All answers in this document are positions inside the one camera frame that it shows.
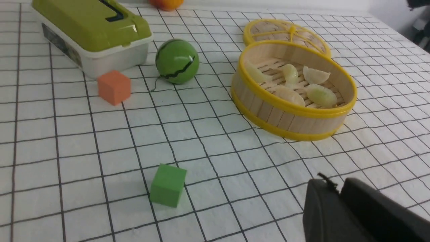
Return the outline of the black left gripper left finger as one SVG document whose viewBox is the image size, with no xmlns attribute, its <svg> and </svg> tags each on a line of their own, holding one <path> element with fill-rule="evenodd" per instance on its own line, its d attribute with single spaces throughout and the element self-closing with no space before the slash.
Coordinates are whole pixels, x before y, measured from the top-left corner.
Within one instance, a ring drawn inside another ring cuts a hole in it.
<svg viewBox="0 0 430 242">
<path fill-rule="evenodd" d="M 307 183 L 303 228 L 306 242 L 375 242 L 340 198 L 337 184 L 321 179 Z"/>
</svg>

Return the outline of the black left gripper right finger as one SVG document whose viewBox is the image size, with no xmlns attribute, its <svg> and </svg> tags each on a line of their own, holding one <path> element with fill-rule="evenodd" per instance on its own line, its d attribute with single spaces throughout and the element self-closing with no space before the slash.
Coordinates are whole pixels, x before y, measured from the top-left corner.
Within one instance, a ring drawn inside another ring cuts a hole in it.
<svg viewBox="0 0 430 242">
<path fill-rule="evenodd" d="M 347 178 L 340 197 L 378 242 L 428 242 L 430 223 L 357 178 Z"/>
</svg>

